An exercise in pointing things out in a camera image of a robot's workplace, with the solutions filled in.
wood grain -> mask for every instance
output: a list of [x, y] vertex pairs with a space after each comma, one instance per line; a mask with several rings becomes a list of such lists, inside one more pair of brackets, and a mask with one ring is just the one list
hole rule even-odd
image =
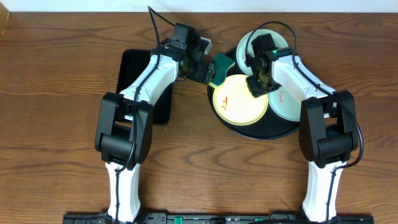
[[[356, 99], [366, 151], [344, 171], [338, 212], [398, 222], [397, 14], [164, 16], [210, 38], [210, 56], [264, 21], [290, 24], [307, 67]], [[170, 26], [158, 26], [161, 37], [171, 35]], [[287, 30], [271, 29], [292, 43]], [[115, 90], [126, 49], [154, 46], [146, 13], [11, 14], [0, 42], [1, 223], [60, 223], [64, 213], [109, 206], [108, 174], [93, 147], [101, 97]], [[238, 136], [213, 114], [205, 86], [177, 82], [170, 122], [154, 127], [142, 166], [141, 202], [172, 213], [298, 210], [308, 165], [297, 138]]]

green object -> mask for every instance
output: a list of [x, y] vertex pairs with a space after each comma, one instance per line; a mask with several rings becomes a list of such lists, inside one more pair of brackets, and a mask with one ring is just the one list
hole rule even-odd
[[210, 86], [220, 86], [225, 82], [226, 72], [235, 65], [235, 62], [223, 53], [217, 53], [211, 62], [215, 66], [215, 75], [210, 81]]
[[182, 224], [182, 217], [175, 217], [174, 224]]

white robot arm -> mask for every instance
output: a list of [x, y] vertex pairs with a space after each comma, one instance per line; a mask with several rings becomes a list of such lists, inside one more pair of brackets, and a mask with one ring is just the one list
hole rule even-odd
[[[315, 83], [333, 93], [335, 90], [322, 83], [313, 73], [311, 73], [301, 62], [299, 56], [295, 56], [297, 66], [311, 78]], [[293, 98], [301, 104], [303, 100], [309, 98], [324, 98], [327, 95], [313, 86], [306, 78], [304, 78], [298, 71], [297, 67], [293, 65], [292, 55], [281, 57], [272, 64], [272, 77], [275, 82], [281, 84], [293, 96]], [[324, 117], [329, 117], [329, 113], [325, 113]], [[335, 167], [345, 165], [346, 162], [336, 161], [327, 164], [324, 168], [319, 168], [316, 163], [308, 162], [308, 186], [307, 195], [303, 201], [302, 208], [307, 218], [313, 222], [326, 221], [326, 203], [328, 201], [328, 193], [331, 182], [331, 173]], [[336, 216], [335, 201], [337, 196], [338, 182], [342, 173], [340, 169], [336, 173], [335, 181], [333, 182], [333, 191], [331, 194], [329, 214], [330, 219]]]
[[[346, 164], [350, 152], [358, 145], [358, 136], [352, 123], [347, 122], [346, 111], [319, 88], [335, 95], [355, 114], [353, 97], [347, 91], [337, 93], [322, 83], [299, 56], [293, 56], [295, 52], [290, 48], [277, 49], [270, 34], [258, 36], [252, 46], [256, 58], [252, 58], [249, 65], [254, 75], [246, 79], [252, 95], [258, 97], [283, 86], [302, 105], [299, 142], [309, 165], [307, 195], [302, 208], [310, 221], [325, 222], [333, 169]], [[324, 118], [328, 117], [337, 117], [337, 124], [326, 127]], [[341, 173], [342, 169], [336, 172], [333, 182], [329, 219], [336, 216], [335, 200]]]
[[[119, 210], [120, 221], [131, 222], [140, 209], [141, 203], [137, 189], [139, 168], [147, 156], [152, 141], [152, 109], [159, 97], [177, 77], [187, 77], [206, 85], [213, 77], [214, 65], [201, 59], [202, 55], [210, 51], [211, 42], [195, 34], [196, 32], [191, 27], [176, 24], [168, 45], [161, 46], [160, 56], [152, 54], [148, 66], [135, 82], [122, 90], [120, 94], [105, 94], [102, 100], [95, 148], [101, 152], [111, 179], [111, 205], [107, 213], [107, 219], [110, 222], [117, 216], [117, 210]], [[196, 37], [197, 41], [192, 42], [192, 38], [186, 38], [189, 35]], [[115, 121], [117, 119], [133, 120], [131, 111], [134, 106], [136, 88], [149, 75], [157, 57], [160, 57], [159, 66], [142, 84], [137, 96], [137, 146], [133, 152], [134, 160], [131, 164], [127, 164], [127, 170], [120, 173], [117, 184], [115, 169], [120, 169], [126, 163], [133, 146], [131, 129], [116, 124]], [[299, 66], [309, 79], [318, 83], [324, 90], [335, 94], [342, 103], [351, 106], [350, 109], [355, 114], [351, 94], [336, 93], [334, 89], [323, 84], [305, 68], [299, 56], [295, 58], [298, 63], [296, 66]], [[331, 172], [336, 166], [345, 164], [350, 152], [358, 145], [358, 142], [355, 142], [356, 136], [352, 134], [353, 128], [347, 124], [345, 114], [336, 102], [318, 91], [297, 71], [297, 67], [292, 62], [290, 49], [268, 50], [261, 54], [261, 57], [256, 56], [256, 62], [259, 62], [261, 66], [267, 65], [267, 68], [252, 67], [260, 68], [254, 71], [255, 75], [247, 79], [248, 88], [254, 97], [284, 86], [295, 100], [302, 104], [299, 142], [310, 167], [307, 196], [302, 208], [310, 221], [324, 222]], [[324, 118], [327, 117], [337, 117], [338, 124], [326, 127]], [[333, 183], [329, 207], [330, 218], [336, 215], [335, 198], [340, 175], [341, 170], [336, 173]], [[119, 192], [122, 197], [118, 197], [116, 192]]]
[[[105, 94], [101, 102], [95, 148], [101, 152], [102, 160], [106, 162], [111, 183], [111, 205], [106, 216], [107, 222], [113, 222], [116, 217], [119, 222], [132, 222], [139, 212], [139, 168], [152, 141], [152, 109], [163, 92], [178, 77], [208, 85], [213, 74], [213, 64], [201, 59], [210, 51], [211, 40], [200, 37], [192, 27], [177, 23], [167, 45], [159, 47], [160, 55], [156, 54], [157, 49], [152, 51], [148, 66], [134, 83], [119, 94]], [[151, 73], [157, 57], [160, 57], [159, 64]], [[115, 123], [116, 120], [133, 121], [134, 105], [137, 106], [135, 147], [132, 145], [132, 128]], [[134, 159], [117, 178], [116, 169], [119, 170], [128, 162], [130, 152], [134, 154]]]

black cable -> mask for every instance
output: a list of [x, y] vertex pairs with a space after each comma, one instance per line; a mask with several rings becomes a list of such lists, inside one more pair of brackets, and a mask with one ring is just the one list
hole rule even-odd
[[267, 25], [267, 24], [280, 24], [285, 26], [286, 28], [288, 28], [294, 37], [294, 48], [293, 48], [293, 54], [292, 54], [292, 61], [293, 61], [293, 65], [294, 67], [298, 70], [298, 72], [300, 72], [300, 74], [307, 79], [317, 90], [320, 90], [321, 92], [323, 92], [324, 94], [328, 95], [329, 97], [331, 97], [335, 102], [337, 102], [341, 108], [347, 113], [349, 119], [353, 122], [356, 132], [358, 134], [358, 138], [359, 138], [359, 154], [358, 157], [355, 159], [354, 162], [350, 163], [350, 164], [346, 164], [343, 166], [338, 166], [335, 167], [332, 172], [331, 172], [331, 182], [330, 182], [330, 188], [329, 188], [329, 194], [328, 194], [328, 201], [326, 203], [326, 224], [329, 224], [329, 207], [330, 207], [330, 200], [331, 200], [331, 193], [333, 191], [333, 183], [335, 181], [335, 176], [336, 176], [336, 171], [338, 171], [339, 169], [344, 169], [344, 168], [350, 168], [355, 166], [356, 164], [358, 164], [360, 162], [360, 160], [362, 159], [363, 156], [363, 152], [364, 152], [364, 143], [363, 143], [363, 135], [362, 135], [362, 131], [361, 128], [359, 127], [359, 124], [357, 122], [357, 120], [355, 119], [354, 115], [351, 113], [351, 111], [343, 104], [340, 103], [340, 100], [333, 94], [329, 93], [328, 91], [324, 90], [320, 85], [321, 83], [315, 83], [312, 79], [310, 79], [299, 67], [299, 64], [296, 63], [296, 59], [295, 59], [295, 55], [296, 55], [296, 49], [297, 49], [297, 35], [294, 32], [293, 28], [291, 28], [289, 25], [283, 23], [283, 22], [279, 22], [279, 21], [270, 21], [270, 22], [265, 22], [263, 24], [261, 24], [259, 27], [257, 27], [257, 29], [255, 29], [249, 36], [248, 41], [246, 42], [246, 48], [245, 48], [245, 54], [246, 54], [246, 58], [248, 58], [248, 45], [249, 45], [249, 41], [250, 38], [253, 36], [253, 34], [255, 33], [255, 31], [259, 30], [261, 27]]
[[270, 214], [268, 214], [267, 219], [270, 220], [271, 216], [274, 214], [275, 211], [270, 212]]
[[156, 16], [159, 16], [161, 19], [163, 19], [165, 22], [167, 22], [168, 24], [170, 24], [171, 26], [175, 26], [174, 23], [168, 21], [166, 18], [164, 18], [163, 16], [161, 16], [159, 13], [155, 12], [151, 7], [150, 9]]
[[134, 152], [136, 151], [136, 147], [137, 147], [137, 97], [139, 94], [139, 91], [141, 90], [141, 87], [143, 86], [143, 84], [145, 84], [145, 82], [148, 80], [148, 78], [156, 71], [157, 67], [159, 66], [159, 62], [160, 62], [160, 37], [159, 37], [159, 32], [157, 30], [157, 26], [156, 26], [156, 21], [154, 18], [154, 15], [152, 14], [152, 12], [154, 12], [157, 16], [159, 16], [160, 18], [162, 18], [164, 21], [168, 22], [169, 24], [173, 25], [171, 22], [169, 22], [167, 19], [165, 19], [164, 17], [162, 17], [160, 14], [158, 14], [157, 12], [155, 12], [150, 6], [148, 6], [148, 11], [149, 11], [149, 15], [150, 15], [150, 19], [152, 20], [152, 23], [154, 25], [154, 29], [155, 29], [155, 33], [156, 33], [156, 41], [157, 41], [157, 60], [156, 60], [156, 64], [153, 67], [153, 69], [148, 73], [148, 75], [146, 77], [144, 77], [144, 79], [140, 82], [140, 84], [137, 86], [136, 88], [136, 92], [134, 94], [134, 105], [133, 105], [133, 113], [132, 113], [132, 148], [130, 150], [130, 155], [126, 161], [126, 163], [122, 166], [122, 168], [120, 169], [115, 169], [114, 171], [116, 172], [116, 214], [115, 214], [115, 223], [118, 224], [119, 223], [119, 175], [122, 171], [124, 171], [128, 164], [131, 162], [132, 157], [134, 155]]

